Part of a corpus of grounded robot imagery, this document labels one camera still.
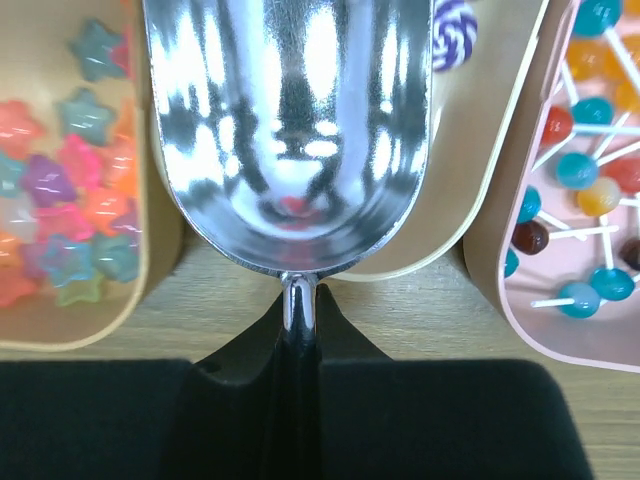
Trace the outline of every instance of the metal scoop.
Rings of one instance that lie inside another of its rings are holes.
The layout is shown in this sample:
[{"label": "metal scoop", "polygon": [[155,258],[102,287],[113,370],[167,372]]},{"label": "metal scoop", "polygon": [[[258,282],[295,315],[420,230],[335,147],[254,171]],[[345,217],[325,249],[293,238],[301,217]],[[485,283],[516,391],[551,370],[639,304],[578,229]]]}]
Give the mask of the metal scoop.
[{"label": "metal scoop", "polygon": [[144,0],[164,168],[221,253],[281,279],[314,342],[317,282],[382,247],[429,150],[430,0]]}]

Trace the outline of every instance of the pink container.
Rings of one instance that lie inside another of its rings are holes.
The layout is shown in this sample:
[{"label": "pink container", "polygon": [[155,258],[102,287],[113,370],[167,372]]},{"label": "pink container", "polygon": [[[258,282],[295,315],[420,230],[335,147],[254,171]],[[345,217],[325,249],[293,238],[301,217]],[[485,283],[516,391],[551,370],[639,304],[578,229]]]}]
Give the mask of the pink container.
[{"label": "pink container", "polygon": [[[576,207],[575,192],[559,186],[550,174],[559,156],[532,172],[543,151],[538,152],[538,145],[549,108],[554,104],[566,105],[566,97],[554,96],[553,92],[560,73],[559,60],[564,58],[573,21],[573,14],[567,11],[562,21],[565,28],[557,35],[555,32],[548,32],[549,37],[544,32],[541,34],[541,44],[555,41],[554,55],[551,59],[536,55],[533,60],[489,193],[464,237],[465,259],[474,283],[518,335],[539,352],[568,363],[640,372],[640,294],[637,290],[624,301],[602,305],[588,319],[565,316],[555,307],[534,309],[531,305],[532,301],[554,298],[567,282],[589,280],[593,270],[604,264],[600,235],[588,236],[586,241],[551,240],[544,251],[531,257],[517,252],[518,270],[508,279],[504,274],[505,258],[527,186],[533,185],[539,190],[544,211],[573,228],[598,225],[596,218],[585,216]],[[623,17],[616,30],[620,34],[640,32],[640,21]],[[616,87],[611,82],[595,79],[578,83],[578,93],[581,98],[598,94],[613,101]],[[622,113],[616,112],[616,120]],[[626,125],[637,126],[639,120],[632,115]],[[570,142],[561,153],[591,154],[600,139],[582,137]],[[617,137],[606,152],[637,140],[637,137]],[[615,266],[637,279],[638,272],[628,268],[618,255],[622,243],[640,236],[637,209],[619,206],[608,217],[611,225],[620,227],[611,236]]]}]

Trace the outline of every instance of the purple and white striped candy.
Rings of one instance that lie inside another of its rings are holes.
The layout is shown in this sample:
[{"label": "purple and white striped candy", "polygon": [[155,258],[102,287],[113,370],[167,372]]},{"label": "purple and white striped candy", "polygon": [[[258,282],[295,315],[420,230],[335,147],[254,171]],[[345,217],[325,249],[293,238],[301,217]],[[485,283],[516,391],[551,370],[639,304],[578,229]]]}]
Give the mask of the purple and white striped candy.
[{"label": "purple and white striped candy", "polygon": [[478,20],[464,0],[436,0],[433,23],[433,70],[462,65],[478,37]]}]

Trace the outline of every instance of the wooden surface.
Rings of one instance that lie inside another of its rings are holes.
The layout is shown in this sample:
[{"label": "wooden surface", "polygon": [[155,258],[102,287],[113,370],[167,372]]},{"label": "wooden surface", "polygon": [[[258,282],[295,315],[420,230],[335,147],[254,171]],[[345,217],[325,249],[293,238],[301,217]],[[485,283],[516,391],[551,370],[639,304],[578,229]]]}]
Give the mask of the wooden surface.
[{"label": "wooden surface", "polygon": [[[230,263],[192,235],[187,244],[175,274],[107,339],[62,354],[5,351],[0,359],[198,360],[221,347],[264,313],[279,284]],[[531,350],[471,285],[460,249],[395,280],[329,283],[345,316],[394,358],[542,363],[564,390],[598,478],[640,478],[640,375],[562,364]]]}]

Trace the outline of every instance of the blue star candy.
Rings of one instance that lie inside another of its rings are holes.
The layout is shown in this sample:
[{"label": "blue star candy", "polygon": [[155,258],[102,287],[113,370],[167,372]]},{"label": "blue star candy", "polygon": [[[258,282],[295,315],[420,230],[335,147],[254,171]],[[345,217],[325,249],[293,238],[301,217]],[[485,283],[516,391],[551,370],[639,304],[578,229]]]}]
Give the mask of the blue star candy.
[{"label": "blue star candy", "polygon": [[78,280],[90,280],[94,275],[91,246],[73,242],[64,235],[51,235],[47,250],[40,257],[40,268],[47,272],[56,288]]},{"label": "blue star candy", "polygon": [[64,135],[75,133],[87,142],[103,147],[107,144],[107,130],[115,114],[98,104],[91,90],[81,88],[75,96],[57,105]]},{"label": "blue star candy", "polygon": [[15,198],[21,192],[20,181],[27,166],[0,153],[0,196]]},{"label": "blue star candy", "polygon": [[103,77],[126,76],[126,72],[111,60],[111,52],[122,41],[122,35],[110,33],[97,20],[87,21],[82,34],[69,45],[80,61],[85,80],[96,82]]},{"label": "blue star candy", "polygon": [[92,240],[93,266],[109,280],[128,283],[138,276],[138,254],[124,234],[107,237],[97,233]]}]

